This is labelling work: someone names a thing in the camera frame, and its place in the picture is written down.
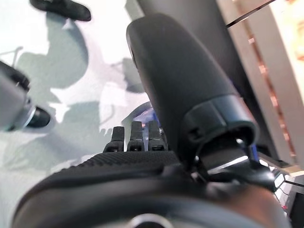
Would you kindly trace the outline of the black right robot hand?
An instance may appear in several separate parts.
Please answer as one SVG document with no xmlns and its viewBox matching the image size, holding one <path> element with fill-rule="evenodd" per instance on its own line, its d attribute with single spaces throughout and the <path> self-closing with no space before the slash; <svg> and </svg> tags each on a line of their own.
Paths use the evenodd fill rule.
<svg viewBox="0 0 304 228">
<path fill-rule="evenodd" d="M 158 121 L 113 129 L 104 151 L 45 178 L 14 228 L 289 228 L 273 173 L 255 161 L 259 127 L 203 44 L 173 18 L 133 21 L 126 38 Z"/>
</svg>

